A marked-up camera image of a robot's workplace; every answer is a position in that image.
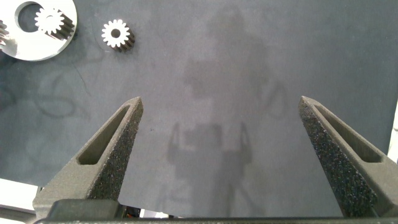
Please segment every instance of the dark gray table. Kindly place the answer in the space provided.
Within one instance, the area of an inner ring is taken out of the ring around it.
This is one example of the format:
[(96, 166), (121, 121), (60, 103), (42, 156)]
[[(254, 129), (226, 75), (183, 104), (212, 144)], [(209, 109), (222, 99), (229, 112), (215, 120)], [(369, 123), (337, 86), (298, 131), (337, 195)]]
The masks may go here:
[[(0, 178), (45, 185), (126, 100), (144, 115), (119, 201), (184, 217), (339, 216), (301, 124), (318, 100), (387, 151), (397, 1), (76, 1), (55, 58), (0, 55)], [(125, 20), (127, 54), (102, 42)]]

